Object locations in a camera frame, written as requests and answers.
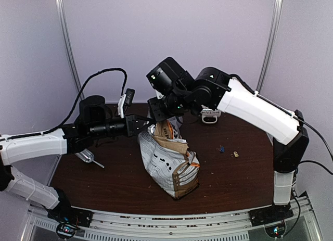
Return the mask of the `dog food bag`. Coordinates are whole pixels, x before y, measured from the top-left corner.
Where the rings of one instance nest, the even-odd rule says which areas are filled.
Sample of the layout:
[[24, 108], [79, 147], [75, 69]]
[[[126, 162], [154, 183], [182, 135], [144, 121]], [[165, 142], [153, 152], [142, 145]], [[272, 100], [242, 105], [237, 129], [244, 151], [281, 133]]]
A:
[[198, 186], [200, 162], [181, 137], [173, 118], [153, 124], [138, 135], [145, 170], [171, 197], [180, 199]]

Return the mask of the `metal scoop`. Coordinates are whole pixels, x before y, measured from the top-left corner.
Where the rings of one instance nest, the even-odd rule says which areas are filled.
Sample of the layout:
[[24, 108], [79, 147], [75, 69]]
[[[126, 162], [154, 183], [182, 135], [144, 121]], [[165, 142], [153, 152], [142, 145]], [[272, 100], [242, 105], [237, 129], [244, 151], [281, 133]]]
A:
[[98, 161], [95, 160], [94, 154], [91, 153], [90, 151], [82, 151], [79, 153], [75, 153], [75, 155], [78, 158], [80, 158], [82, 161], [84, 161], [85, 163], [94, 163], [103, 169], [105, 168], [104, 165], [102, 165], [101, 163], [99, 163]]

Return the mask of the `blue binder clip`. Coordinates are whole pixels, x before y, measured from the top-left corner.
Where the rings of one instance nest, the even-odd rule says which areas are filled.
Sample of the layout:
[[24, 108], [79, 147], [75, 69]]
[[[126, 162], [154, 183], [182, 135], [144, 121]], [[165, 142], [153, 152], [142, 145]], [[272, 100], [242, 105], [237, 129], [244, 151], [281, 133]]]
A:
[[218, 150], [220, 153], [223, 153], [225, 151], [225, 148], [223, 146], [220, 146], [216, 150]]

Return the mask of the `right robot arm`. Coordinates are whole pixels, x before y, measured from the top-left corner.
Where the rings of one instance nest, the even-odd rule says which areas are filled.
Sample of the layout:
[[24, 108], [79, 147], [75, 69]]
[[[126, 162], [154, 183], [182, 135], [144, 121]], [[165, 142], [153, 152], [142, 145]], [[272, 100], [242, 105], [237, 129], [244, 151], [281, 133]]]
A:
[[272, 136], [274, 194], [266, 215], [272, 221], [279, 220], [287, 212], [294, 173], [309, 144], [302, 112], [274, 104], [239, 75], [215, 67], [203, 68], [193, 78], [172, 57], [161, 61], [146, 77], [157, 92], [148, 100], [157, 122], [187, 112], [199, 116], [207, 107], [238, 117]]

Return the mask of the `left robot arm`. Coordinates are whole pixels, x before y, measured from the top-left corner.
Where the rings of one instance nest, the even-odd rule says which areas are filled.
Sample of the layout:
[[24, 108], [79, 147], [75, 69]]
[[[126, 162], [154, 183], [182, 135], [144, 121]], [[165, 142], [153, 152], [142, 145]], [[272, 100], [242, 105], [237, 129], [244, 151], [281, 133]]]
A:
[[79, 103], [79, 115], [73, 124], [65, 124], [50, 133], [30, 133], [1, 138], [1, 191], [12, 192], [41, 204], [60, 223], [76, 221], [74, 209], [65, 193], [24, 175], [12, 165], [16, 161], [65, 154], [86, 154], [95, 141], [116, 136], [131, 137], [155, 123], [152, 118], [121, 113], [107, 117], [111, 110], [100, 95]]

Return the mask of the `patterned white mug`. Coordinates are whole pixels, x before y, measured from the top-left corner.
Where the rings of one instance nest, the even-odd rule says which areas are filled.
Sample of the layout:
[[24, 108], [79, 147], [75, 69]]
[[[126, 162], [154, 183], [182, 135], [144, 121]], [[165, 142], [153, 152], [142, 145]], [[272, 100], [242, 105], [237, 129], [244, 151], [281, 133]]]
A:
[[222, 112], [218, 109], [212, 110], [209, 108], [203, 108], [201, 111], [201, 121], [204, 124], [216, 124], [221, 116], [221, 113]]

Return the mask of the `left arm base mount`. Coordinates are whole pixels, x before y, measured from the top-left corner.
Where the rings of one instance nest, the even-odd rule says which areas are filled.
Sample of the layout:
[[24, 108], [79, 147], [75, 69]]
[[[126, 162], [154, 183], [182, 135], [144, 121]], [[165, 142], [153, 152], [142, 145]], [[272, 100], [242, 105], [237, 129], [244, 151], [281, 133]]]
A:
[[61, 217], [59, 213], [47, 209], [47, 217], [58, 222], [55, 232], [60, 239], [73, 238], [80, 227], [90, 227], [92, 211], [72, 208], [71, 213], [68, 217]]

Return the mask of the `front aluminium rail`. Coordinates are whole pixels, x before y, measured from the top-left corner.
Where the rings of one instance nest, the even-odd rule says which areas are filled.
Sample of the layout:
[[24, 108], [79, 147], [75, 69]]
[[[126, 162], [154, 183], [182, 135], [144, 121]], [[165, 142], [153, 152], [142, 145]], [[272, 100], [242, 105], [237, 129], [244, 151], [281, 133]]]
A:
[[285, 227], [283, 240], [323, 240], [308, 197], [291, 201], [293, 216], [254, 226], [249, 210], [188, 215], [144, 215], [92, 210], [88, 227], [72, 240], [275, 240], [272, 231]]

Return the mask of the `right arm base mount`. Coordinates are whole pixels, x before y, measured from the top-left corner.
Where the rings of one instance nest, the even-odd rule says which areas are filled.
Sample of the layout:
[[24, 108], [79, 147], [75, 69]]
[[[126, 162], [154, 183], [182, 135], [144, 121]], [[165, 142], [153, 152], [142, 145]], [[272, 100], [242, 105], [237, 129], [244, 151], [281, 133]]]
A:
[[268, 237], [278, 239], [286, 233], [287, 218], [294, 216], [290, 206], [269, 206], [260, 209], [250, 210], [248, 212], [251, 225], [264, 226]]

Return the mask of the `right aluminium frame post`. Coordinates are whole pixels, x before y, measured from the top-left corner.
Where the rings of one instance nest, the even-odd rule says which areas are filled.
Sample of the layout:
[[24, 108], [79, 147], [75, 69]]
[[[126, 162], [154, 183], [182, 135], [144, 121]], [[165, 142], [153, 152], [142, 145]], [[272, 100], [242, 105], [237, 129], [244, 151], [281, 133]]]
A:
[[260, 76], [257, 83], [257, 91], [261, 92], [262, 88], [264, 86], [265, 78], [268, 73], [269, 65], [271, 62], [271, 57], [274, 50], [275, 41], [278, 34], [279, 24], [280, 24], [280, 18], [282, 14], [283, 9], [283, 1], [284, 0], [274, 0], [274, 7], [273, 7], [273, 13], [272, 13], [272, 19], [271, 19], [271, 26], [270, 31], [268, 35], [267, 40], [267, 46], [266, 51], [261, 67]]

